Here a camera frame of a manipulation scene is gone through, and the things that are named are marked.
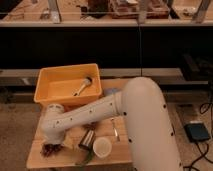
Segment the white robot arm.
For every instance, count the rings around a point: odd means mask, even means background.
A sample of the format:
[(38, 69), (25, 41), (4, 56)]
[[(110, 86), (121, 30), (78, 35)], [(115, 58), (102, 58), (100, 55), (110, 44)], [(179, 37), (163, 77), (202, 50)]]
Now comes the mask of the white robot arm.
[(119, 92), (58, 114), (49, 109), (41, 130), (49, 144), (60, 144), (69, 128), (121, 116), (133, 167), (137, 171), (183, 171), (163, 93), (152, 79), (136, 77)]

